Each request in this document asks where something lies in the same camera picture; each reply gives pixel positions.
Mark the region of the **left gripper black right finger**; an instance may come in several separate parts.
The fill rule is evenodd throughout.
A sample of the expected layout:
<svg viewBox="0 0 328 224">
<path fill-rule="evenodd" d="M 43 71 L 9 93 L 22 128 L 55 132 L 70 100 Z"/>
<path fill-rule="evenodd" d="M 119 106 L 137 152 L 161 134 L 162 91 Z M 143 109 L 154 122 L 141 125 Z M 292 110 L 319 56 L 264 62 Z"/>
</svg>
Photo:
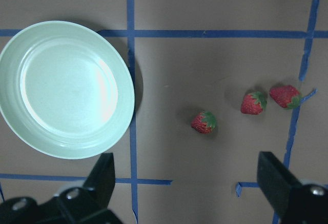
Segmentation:
<svg viewBox="0 0 328 224">
<path fill-rule="evenodd" d="M 257 183 L 278 216 L 286 215 L 291 193 L 302 188 L 302 183 L 269 151 L 259 152 Z"/>
</svg>

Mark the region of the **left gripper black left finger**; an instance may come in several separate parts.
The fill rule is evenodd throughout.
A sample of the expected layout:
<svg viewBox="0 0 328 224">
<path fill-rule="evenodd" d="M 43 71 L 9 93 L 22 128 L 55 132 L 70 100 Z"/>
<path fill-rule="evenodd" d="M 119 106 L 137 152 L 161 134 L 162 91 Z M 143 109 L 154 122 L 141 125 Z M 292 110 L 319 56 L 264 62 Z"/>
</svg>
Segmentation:
<svg viewBox="0 0 328 224">
<path fill-rule="evenodd" d="M 114 156 L 113 153 L 103 153 L 91 173 L 83 183 L 91 197 L 107 208 L 114 191 Z"/>
</svg>

